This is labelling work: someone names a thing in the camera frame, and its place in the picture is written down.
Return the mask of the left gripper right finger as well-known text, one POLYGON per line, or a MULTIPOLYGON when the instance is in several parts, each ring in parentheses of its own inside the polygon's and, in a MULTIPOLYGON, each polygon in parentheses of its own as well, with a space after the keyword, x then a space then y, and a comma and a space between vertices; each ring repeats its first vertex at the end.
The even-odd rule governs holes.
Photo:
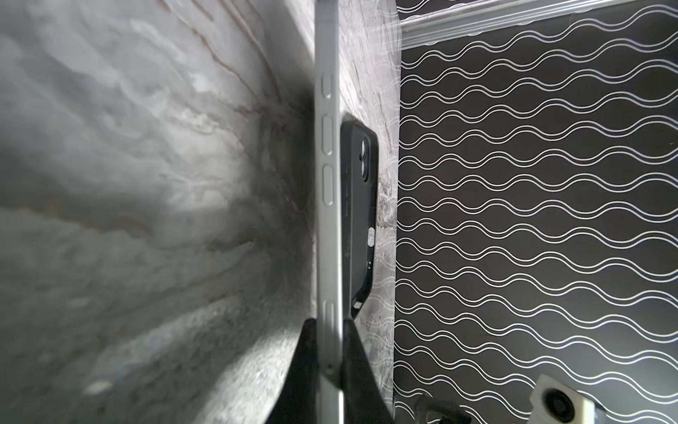
POLYGON ((345 423, 393 423, 353 320, 344 320, 342 390, 345 423))

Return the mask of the black phone case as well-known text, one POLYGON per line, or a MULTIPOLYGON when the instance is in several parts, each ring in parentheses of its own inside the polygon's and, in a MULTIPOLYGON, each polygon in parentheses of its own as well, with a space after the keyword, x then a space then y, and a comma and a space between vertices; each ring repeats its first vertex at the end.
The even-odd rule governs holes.
POLYGON ((374 131, 348 115, 340 141, 344 312, 354 319, 374 280, 379 140, 374 131))

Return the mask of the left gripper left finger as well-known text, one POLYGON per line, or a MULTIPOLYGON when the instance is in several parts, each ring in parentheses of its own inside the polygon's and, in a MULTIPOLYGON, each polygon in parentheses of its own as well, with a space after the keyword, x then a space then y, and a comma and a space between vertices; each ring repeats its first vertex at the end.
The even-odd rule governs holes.
POLYGON ((318 386, 317 322, 304 321, 282 391, 266 423, 315 423, 318 386))

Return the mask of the black phone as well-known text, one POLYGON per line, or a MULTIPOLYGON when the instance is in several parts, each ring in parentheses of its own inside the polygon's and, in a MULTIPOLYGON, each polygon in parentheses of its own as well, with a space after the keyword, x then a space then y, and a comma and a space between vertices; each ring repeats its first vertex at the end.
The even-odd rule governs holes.
POLYGON ((319 423, 344 422, 339 3, 314 3, 319 423))

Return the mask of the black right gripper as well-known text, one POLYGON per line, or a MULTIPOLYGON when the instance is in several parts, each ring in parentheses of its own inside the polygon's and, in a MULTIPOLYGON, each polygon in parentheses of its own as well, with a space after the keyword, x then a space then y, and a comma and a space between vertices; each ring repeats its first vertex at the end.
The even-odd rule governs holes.
POLYGON ((439 416, 440 423, 471 424, 471 415, 466 413, 457 403, 434 399, 426 394, 420 395, 414 411, 416 424, 427 424, 428 416, 431 413, 439 416))

